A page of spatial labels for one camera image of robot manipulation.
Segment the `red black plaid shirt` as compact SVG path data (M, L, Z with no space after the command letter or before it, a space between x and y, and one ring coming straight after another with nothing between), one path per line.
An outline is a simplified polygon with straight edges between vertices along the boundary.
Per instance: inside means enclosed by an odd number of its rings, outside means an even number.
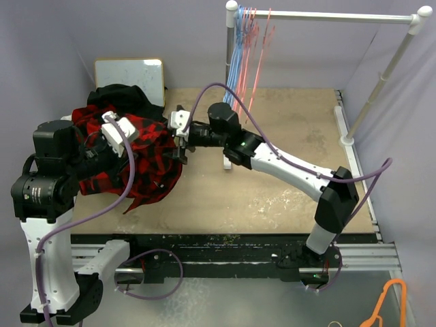
M155 108L117 108L109 103L77 108L72 112L72 121L88 138L87 146L97 144L96 133L107 111L127 117L140 133L131 143L136 170L127 196L133 201L125 212L163 200L174 189L183 167L181 162L169 157L176 146L162 111Z

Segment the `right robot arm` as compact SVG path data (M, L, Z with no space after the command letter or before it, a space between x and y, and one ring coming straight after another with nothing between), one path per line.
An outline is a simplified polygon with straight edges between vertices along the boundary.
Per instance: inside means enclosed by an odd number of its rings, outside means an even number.
M310 266L326 260L329 246L342 233L359 201L347 168L319 167L278 149L266 137L243 129L238 115L223 102L208 108L207 123L193 121L192 114L179 106L170 113L168 128L176 142L172 156L183 164L187 163L185 151L220 147L231 164L271 175L309 196L317 208L302 256Z

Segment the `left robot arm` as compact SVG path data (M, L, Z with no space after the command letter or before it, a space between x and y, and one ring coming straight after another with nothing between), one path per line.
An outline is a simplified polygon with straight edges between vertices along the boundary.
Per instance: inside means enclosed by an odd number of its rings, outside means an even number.
M139 132L126 118L104 114L98 143L86 149L78 128L68 120L42 123L33 133L35 152L12 185L15 216L25 233L33 295L20 313L24 324L81 325L94 313L104 284L121 264L135 266L139 248L110 240L82 267L74 268L71 229L81 181L134 165L131 143Z

